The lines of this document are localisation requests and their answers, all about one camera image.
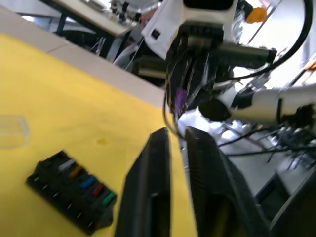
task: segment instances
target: black fuse holder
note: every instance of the black fuse holder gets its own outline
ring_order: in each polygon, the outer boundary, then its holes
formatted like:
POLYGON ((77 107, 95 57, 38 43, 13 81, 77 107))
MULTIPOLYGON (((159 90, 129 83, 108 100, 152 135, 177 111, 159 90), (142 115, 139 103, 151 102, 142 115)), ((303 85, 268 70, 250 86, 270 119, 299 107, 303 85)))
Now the black fuse holder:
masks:
POLYGON ((27 184, 89 235, 113 221, 117 195, 63 151, 40 161, 27 184))

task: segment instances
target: orange part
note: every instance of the orange part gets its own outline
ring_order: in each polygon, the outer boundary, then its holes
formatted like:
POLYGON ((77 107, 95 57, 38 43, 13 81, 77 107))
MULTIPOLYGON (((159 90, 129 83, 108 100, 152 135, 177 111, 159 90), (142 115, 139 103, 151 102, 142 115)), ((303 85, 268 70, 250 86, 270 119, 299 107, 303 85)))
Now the orange part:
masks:
POLYGON ((81 170, 82 170, 82 167, 78 165, 76 168, 74 168, 73 171, 71 171, 71 173, 69 174, 69 178, 74 179, 81 170))
POLYGON ((308 64, 305 67, 305 70, 315 71, 316 70, 316 60, 314 60, 312 63, 308 64))
POLYGON ((247 17, 246 22, 252 24, 257 22, 264 22, 267 19, 267 10, 262 7, 257 7, 252 10, 247 17))

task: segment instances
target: clear plastic box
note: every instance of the clear plastic box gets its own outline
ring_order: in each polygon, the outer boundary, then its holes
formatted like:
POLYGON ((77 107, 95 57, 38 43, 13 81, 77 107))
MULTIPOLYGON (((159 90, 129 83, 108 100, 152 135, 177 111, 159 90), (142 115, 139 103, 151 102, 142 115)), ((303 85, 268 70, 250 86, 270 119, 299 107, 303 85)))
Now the clear plastic box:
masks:
POLYGON ((0 149, 25 145, 30 132, 22 116, 0 115, 0 149))

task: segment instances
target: red fuse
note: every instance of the red fuse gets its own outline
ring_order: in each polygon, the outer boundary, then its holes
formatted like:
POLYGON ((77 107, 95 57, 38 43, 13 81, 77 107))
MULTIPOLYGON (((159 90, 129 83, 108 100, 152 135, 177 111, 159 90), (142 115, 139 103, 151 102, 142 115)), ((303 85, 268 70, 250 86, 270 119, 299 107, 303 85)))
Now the red fuse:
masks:
POLYGON ((96 198, 96 197, 100 194, 100 192, 103 190, 103 188, 104 188, 104 185, 103 185, 103 184, 99 184, 99 185, 95 188, 95 190, 92 192, 92 196, 93 196, 94 198, 96 198))

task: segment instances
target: yellow table surface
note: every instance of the yellow table surface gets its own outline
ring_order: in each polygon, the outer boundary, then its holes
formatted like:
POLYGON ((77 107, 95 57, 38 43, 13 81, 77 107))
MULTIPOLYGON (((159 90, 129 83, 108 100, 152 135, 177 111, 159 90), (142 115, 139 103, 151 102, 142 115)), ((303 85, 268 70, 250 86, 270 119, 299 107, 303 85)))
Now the yellow table surface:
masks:
MULTIPOLYGON (((0 149, 1 236, 86 236, 25 184, 38 161, 60 150, 118 194, 114 223, 94 234, 114 236, 125 175, 150 133, 164 127, 161 108, 8 35, 0 45, 0 115, 23 116, 31 132, 27 145, 0 149)), ((181 154, 170 139, 172 236, 195 237, 181 154)))

